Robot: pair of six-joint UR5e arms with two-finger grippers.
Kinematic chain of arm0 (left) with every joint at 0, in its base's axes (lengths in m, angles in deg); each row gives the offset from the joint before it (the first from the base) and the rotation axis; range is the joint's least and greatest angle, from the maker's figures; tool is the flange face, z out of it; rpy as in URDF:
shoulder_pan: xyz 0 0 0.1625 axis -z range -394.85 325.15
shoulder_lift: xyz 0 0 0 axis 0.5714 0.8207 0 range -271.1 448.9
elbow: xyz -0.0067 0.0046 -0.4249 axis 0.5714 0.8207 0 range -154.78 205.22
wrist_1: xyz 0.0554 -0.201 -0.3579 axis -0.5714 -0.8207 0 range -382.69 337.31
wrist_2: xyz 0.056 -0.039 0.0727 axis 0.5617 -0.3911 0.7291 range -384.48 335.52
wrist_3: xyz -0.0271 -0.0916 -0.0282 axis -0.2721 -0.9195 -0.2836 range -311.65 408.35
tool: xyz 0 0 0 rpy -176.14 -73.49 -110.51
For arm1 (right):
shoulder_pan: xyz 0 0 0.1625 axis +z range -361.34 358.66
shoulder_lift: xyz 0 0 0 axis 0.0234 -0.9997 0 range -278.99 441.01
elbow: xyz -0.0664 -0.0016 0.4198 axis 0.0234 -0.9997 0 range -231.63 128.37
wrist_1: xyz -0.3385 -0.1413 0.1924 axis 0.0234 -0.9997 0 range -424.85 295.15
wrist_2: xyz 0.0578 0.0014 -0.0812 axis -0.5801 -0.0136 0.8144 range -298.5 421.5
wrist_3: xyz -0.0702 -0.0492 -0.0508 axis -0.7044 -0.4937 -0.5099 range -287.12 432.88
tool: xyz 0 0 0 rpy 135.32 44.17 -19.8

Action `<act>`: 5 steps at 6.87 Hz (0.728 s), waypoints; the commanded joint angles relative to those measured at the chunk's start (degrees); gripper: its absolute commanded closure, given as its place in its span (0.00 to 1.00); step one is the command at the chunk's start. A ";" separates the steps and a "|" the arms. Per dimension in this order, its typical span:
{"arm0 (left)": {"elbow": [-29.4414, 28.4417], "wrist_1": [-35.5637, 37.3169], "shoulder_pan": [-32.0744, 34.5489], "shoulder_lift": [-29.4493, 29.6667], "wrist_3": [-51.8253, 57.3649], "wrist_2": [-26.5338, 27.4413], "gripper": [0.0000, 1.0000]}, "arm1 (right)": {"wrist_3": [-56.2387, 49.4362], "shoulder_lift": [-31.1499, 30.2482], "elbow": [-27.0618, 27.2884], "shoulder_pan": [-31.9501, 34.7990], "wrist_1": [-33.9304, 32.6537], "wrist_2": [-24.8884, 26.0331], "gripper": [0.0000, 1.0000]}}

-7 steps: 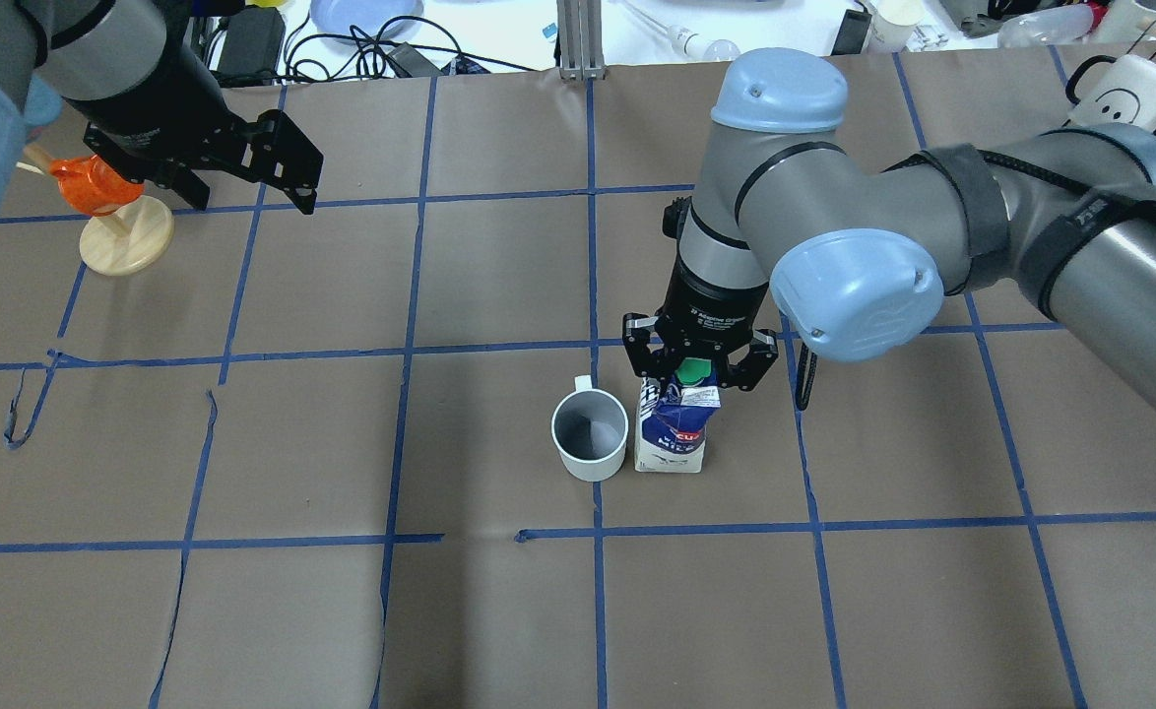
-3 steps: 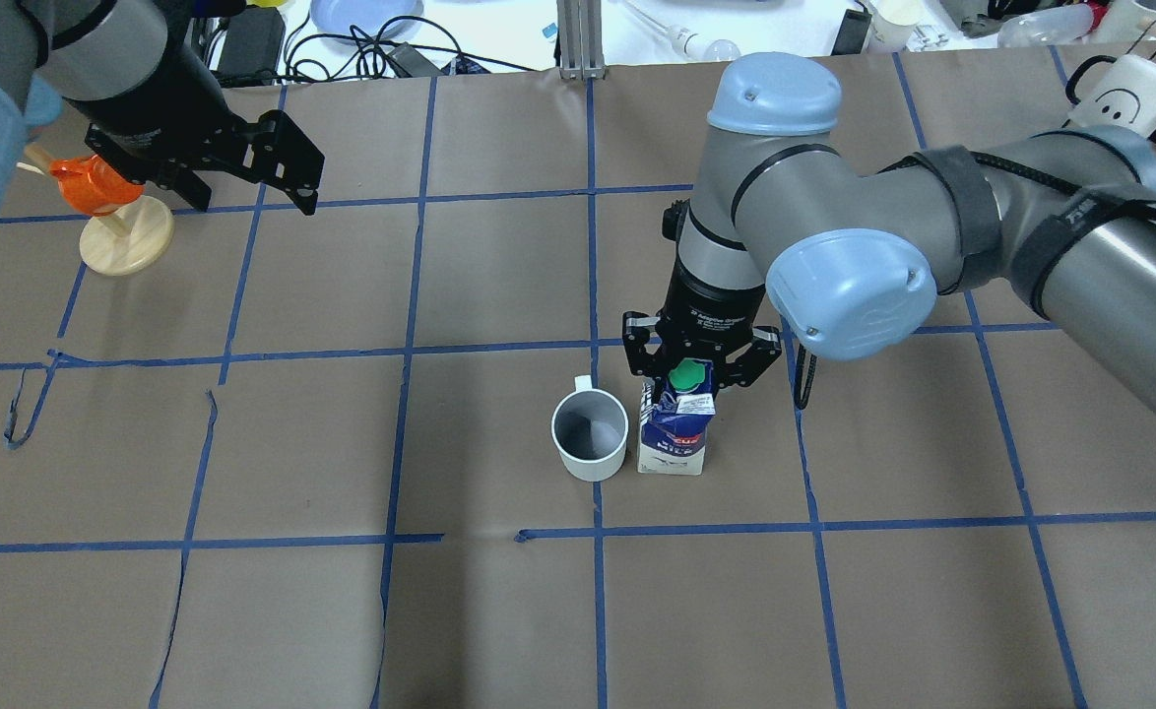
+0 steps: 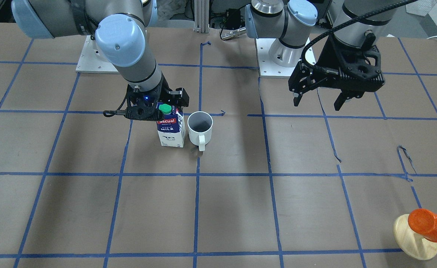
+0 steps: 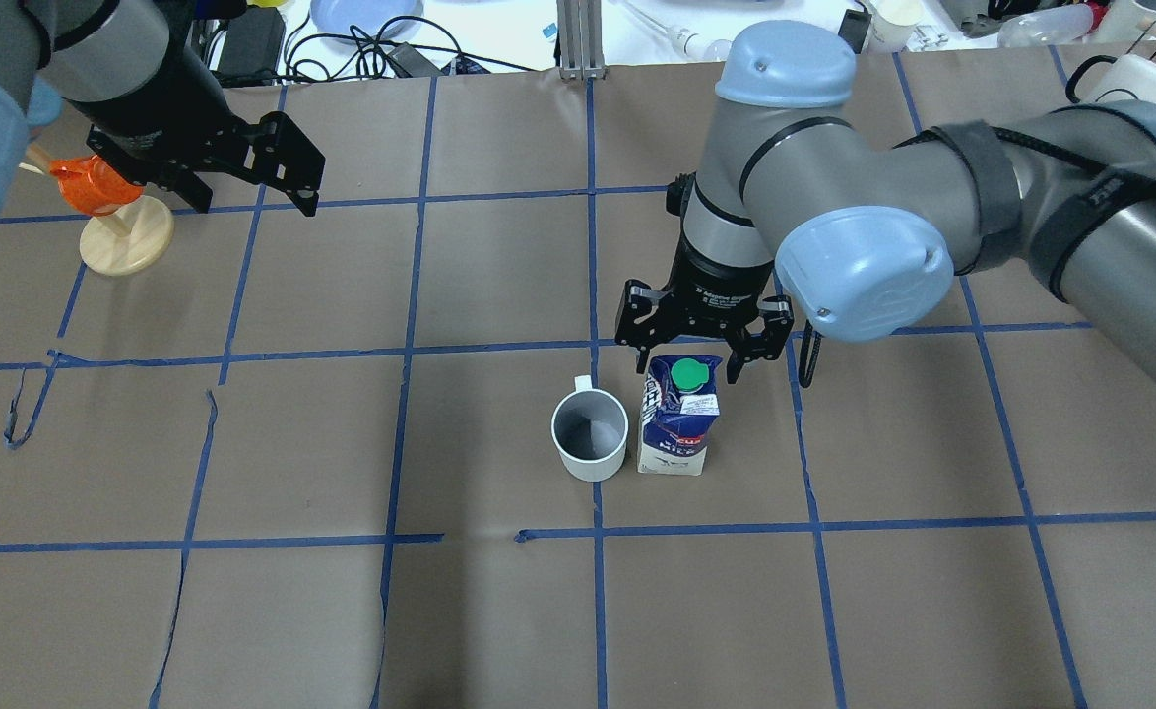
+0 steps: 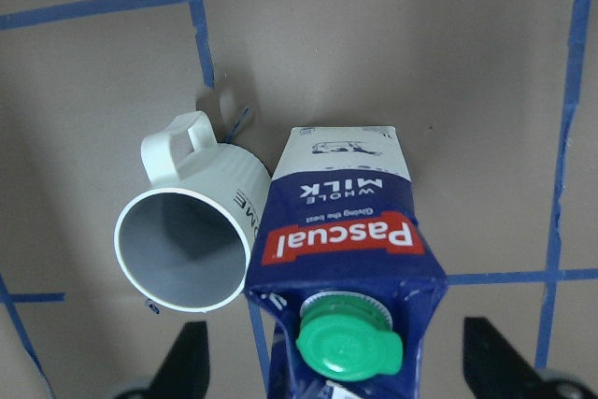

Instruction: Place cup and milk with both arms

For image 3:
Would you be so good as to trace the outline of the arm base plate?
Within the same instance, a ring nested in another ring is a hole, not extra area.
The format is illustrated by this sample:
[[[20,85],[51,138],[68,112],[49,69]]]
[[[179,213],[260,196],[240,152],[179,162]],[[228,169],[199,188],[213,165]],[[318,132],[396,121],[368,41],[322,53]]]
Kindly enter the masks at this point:
[[[255,43],[261,78],[288,79],[302,59],[303,48],[285,47],[278,39],[261,38]]]
[[[118,74],[118,70],[104,57],[90,35],[86,36],[76,72],[90,74]]]

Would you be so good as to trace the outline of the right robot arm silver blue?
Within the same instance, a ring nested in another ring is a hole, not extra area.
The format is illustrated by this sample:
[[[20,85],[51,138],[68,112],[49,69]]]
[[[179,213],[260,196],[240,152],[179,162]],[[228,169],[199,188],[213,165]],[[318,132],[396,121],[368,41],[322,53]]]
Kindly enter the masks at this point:
[[[152,19],[150,0],[13,0],[18,27],[30,38],[90,35],[99,52],[128,82],[121,106],[105,117],[164,120],[165,105],[189,105],[184,88],[172,90],[146,40]]]

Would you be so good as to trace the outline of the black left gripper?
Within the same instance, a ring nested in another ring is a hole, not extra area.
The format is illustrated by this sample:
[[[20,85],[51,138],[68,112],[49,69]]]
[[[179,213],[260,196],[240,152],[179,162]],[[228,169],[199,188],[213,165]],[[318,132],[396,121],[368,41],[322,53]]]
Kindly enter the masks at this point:
[[[373,33],[365,33],[363,37],[360,47],[353,48],[331,34],[316,63],[324,72],[302,62],[297,64],[288,80],[295,107],[299,106],[304,93],[328,87],[341,90],[334,102],[335,111],[339,111],[347,100],[360,98],[366,92],[376,92],[385,84],[381,55],[374,44],[377,37]]]

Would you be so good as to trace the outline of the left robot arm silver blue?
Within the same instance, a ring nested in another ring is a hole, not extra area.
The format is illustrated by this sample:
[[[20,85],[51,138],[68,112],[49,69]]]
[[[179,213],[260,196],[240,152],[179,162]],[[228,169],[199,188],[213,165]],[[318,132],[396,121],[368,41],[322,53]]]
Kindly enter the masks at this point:
[[[293,67],[289,90],[298,106],[303,95],[319,87],[339,89],[336,111],[344,102],[374,93],[384,84],[376,41],[392,20],[393,0],[345,0],[333,28],[308,41],[318,10],[307,0],[253,0],[245,6],[247,36],[274,40],[270,57]]]

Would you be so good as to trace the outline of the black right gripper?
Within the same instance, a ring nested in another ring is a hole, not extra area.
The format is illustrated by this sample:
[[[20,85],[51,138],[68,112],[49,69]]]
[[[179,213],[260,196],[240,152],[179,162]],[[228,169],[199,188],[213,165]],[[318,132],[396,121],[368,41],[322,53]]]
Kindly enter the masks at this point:
[[[171,90],[164,77],[161,77],[159,84],[152,90],[141,92],[128,86],[125,94],[128,107],[125,109],[125,115],[130,120],[140,121],[161,121],[165,114],[161,112],[158,106],[165,103],[170,106],[179,108],[189,106],[189,96],[183,87]]]

